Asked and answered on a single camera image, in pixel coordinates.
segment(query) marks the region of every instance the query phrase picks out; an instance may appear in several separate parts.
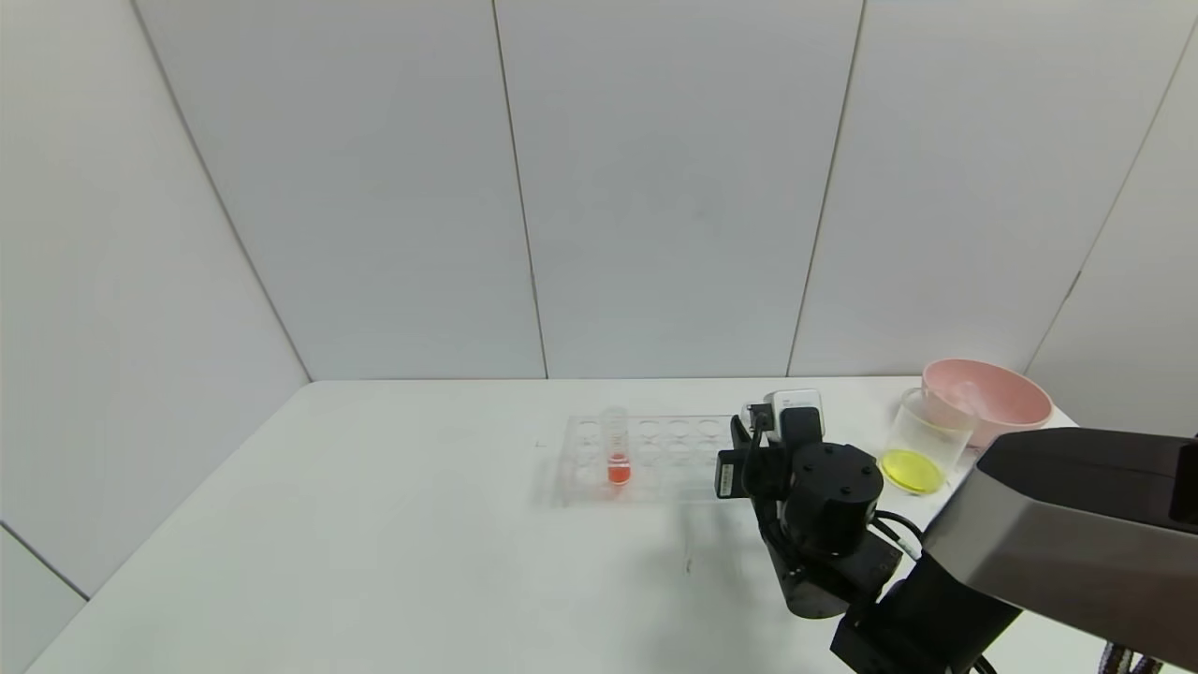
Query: yellow liquid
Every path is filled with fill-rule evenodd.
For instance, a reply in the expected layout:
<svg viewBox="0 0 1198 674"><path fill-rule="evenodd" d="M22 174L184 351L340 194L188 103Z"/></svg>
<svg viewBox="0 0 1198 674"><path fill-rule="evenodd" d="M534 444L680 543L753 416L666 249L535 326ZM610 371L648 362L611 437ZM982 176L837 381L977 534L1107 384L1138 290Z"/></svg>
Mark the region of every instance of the yellow liquid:
<svg viewBox="0 0 1198 674"><path fill-rule="evenodd" d="M908 492L931 494L944 485L944 473L919 453L887 450L881 463L887 478Z"/></svg>

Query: table surface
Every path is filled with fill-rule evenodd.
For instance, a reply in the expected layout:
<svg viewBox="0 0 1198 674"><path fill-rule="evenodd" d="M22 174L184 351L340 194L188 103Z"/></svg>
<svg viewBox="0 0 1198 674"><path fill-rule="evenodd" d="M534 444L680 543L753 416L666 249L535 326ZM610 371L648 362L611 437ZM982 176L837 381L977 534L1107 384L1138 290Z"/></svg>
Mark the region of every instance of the table surface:
<svg viewBox="0 0 1198 674"><path fill-rule="evenodd" d="M823 396L877 453L916 378L331 382L304 388L187 499L32 674L845 674L836 620L782 603L746 502L551 498L567 420L736 414ZM1052 426L1071 426L1057 412ZM888 485L924 526L948 492ZM904 575L909 563L900 570ZM987 656L1091 674L1102 642L1024 614Z"/></svg>

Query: white wall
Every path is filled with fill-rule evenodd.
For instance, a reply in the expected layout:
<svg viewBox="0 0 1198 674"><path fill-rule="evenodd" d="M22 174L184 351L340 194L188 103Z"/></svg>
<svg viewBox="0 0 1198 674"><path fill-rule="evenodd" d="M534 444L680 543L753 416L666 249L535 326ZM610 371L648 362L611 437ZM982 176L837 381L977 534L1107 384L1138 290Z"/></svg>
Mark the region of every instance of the white wall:
<svg viewBox="0 0 1198 674"><path fill-rule="evenodd" d="M1198 433L1198 41L1029 369L1079 424Z"/></svg>
<svg viewBox="0 0 1198 674"><path fill-rule="evenodd" d="M1025 369L1196 13L867 2L789 374L918 374L945 357Z"/></svg>
<svg viewBox="0 0 1198 674"><path fill-rule="evenodd" d="M786 372L860 0L496 7L549 376Z"/></svg>
<svg viewBox="0 0 1198 674"><path fill-rule="evenodd" d="M6 0L4 517L96 591L305 376L126 0Z"/></svg>
<svg viewBox="0 0 1198 674"><path fill-rule="evenodd" d="M316 379L545 377L490 0L141 0Z"/></svg>
<svg viewBox="0 0 1198 674"><path fill-rule="evenodd" d="M0 672L24 672L84 603L20 542L0 532Z"/></svg>

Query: label sticker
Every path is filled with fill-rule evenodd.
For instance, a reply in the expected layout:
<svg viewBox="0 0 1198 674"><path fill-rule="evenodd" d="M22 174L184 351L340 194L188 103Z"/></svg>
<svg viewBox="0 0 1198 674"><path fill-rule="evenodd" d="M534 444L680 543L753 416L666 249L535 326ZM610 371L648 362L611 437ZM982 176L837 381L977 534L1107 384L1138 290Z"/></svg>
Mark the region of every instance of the label sticker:
<svg viewBox="0 0 1198 674"><path fill-rule="evenodd" d="M732 473L733 473L733 470L734 469L733 469L733 466L731 463L726 463L726 464L724 464L724 466L720 467L720 493L719 493L719 496L721 498L722 497L731 497L732 496Z"/></svg>

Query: red liquid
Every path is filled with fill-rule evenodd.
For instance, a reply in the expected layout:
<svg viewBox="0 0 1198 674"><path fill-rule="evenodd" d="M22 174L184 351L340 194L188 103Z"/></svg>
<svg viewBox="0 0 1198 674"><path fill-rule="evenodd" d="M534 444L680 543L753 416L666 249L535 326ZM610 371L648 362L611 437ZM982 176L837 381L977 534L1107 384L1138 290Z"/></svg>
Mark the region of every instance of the red liquid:
<svg viewBox="0 0 1198 674"><path fill-rule="evenodd" d="M621 454L607 457L607 481L612 485L624 485L633 479L633 464Z"/></svg>

